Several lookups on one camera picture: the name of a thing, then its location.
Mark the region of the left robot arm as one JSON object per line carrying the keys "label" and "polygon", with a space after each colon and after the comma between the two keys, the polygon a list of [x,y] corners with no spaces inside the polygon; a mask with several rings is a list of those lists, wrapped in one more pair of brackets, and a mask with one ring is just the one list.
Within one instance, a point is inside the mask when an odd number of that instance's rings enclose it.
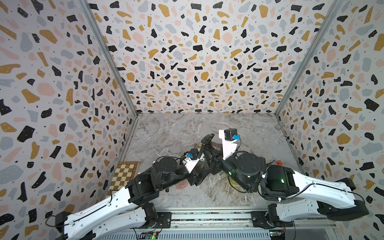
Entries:
{"label": "left robot arm", "polygon": [[191,159],[163,156],[103,201],[77,213],[62,212],[55,217],[60,240],[96,240],[124,228],[150,228],[158,225],[152,200],[160,192],[187,180],[198,186],[209,174],[219,172],[220,164],[202,156]]}

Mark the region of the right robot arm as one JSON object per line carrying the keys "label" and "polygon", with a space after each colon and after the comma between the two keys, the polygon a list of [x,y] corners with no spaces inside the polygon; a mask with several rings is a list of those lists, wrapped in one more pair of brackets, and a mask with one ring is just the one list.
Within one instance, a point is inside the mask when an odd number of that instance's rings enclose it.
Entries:
{"label": "right robot arm", "polygon": [[319,180],[288,167],[267,164],[265,158],[246,151],[224,156],[222,151],[210,148],[204,154],[212,174],[224,172],[230,184],[239,186],[238,192],[257,193],[271,202],[266,212],[254,216],[257,227],[272,229],[315,216],[347,222],[369,213],[364,198],[354,193],[356,186],[349,178],[336,182]]}

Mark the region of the black spray nozzle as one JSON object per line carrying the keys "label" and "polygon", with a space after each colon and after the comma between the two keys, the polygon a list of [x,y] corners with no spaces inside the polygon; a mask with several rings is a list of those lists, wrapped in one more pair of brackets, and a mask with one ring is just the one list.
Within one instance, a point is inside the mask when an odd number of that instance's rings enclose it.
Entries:
{"label": "black spray nozzle", "polygon": [[214,138],[215,134],[209,134],[203,137],[201,140],[201,148],[198,153],[198,159],[202,159],[204,157],[207,157],[211,153],[212,148],[212,139]]}

